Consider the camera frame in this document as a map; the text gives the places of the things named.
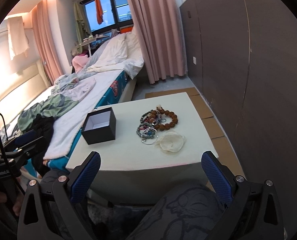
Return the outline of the person's left hand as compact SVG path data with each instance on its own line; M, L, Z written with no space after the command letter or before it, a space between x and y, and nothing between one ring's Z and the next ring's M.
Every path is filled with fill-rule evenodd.
M16 199L14 201L12 201L13 206L12 206L12 211L15 214L16 217L19 217L20 212L21 212L21 207L23 204L23 200L24 200L24 195L23 193L20 191L20 187L21 187L21 178L17 177L17 182L16 182ZM0 191L0 204L6 204L8 202L7 200L8 194L5 193L5 190Z

